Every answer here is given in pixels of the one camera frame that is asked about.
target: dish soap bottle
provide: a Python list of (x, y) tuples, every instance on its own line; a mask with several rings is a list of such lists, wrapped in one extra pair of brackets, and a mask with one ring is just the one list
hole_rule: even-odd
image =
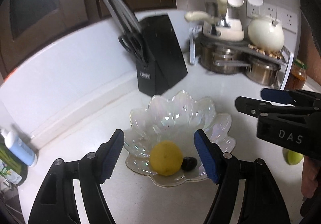
[(27, 166), (33, 167), (37, 163), (37, 156), (13, 131), (1, 129), (6, 147)]
[(0, 174), (9, 182), (21, 185), (27, 178), (28, 167), (19, 160), (0, 138)]

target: screw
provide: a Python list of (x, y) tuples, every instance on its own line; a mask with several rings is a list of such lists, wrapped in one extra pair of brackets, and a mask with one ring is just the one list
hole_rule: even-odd
[(56, 159), (55, 160), (55, 165), (60, 165), (62, 163), (62, 159)]
[(92, 158), (94, 158), (96, 156), (96, 154), (94, 153), (94, 152), (90, 152), (90, 153), (88, 153), (87, 155), (86, 155), (86, 157), (88, 158), (88, 159), (92, 159)]
[(231, 153), (228, 153), (228, 152), (225, 152), (225, 153), (223, 154), (223, 157), (224, 157), (225, 159), (230, 159), (230, 158), (232, 158), (232, 154), (231, 154)]
[(256, 162), (257, 162), (257, 164), (259, 164), (259, 165), (263, 165), (265, 162), (264, 162), (264, 160), (262, 160), (262, 159), (256, 159)]

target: bottle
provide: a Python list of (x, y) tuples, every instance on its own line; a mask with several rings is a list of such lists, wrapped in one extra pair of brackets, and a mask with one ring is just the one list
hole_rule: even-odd
[(285, 90), (301, 90), (307, 80), (307, 65), (299, 59), (293, 61)]
[(28, 167), (19, 160), (0, 138), (0, 174), (9, 182), (21, 185), (27, 178)]
[(13, 131), (1, 129), (6, 147), (27, 166), (33, 167), (37, 163), (37, 156)]

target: green lime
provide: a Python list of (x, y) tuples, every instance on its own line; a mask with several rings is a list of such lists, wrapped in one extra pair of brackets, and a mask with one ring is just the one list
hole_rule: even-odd
[(299, 164), (302, 159), (303, 159), (303, 155), (301, 153), (297, 153), (290, 150), (288, 151), (288, 164), (290, 165)]

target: lime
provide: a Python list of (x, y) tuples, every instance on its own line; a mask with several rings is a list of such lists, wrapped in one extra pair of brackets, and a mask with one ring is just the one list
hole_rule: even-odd
[(288, 151), (288, 164), (296, 165), (299, 164), (300, 161), (303, 159), (303, 155), (301, 153), (297, 153), (294, 151)]
[(163, 176), (178, 172), (182, 166), (183, 154), (172, 141), (162, 141), (149, 154), (149, 163), (154, 171)]

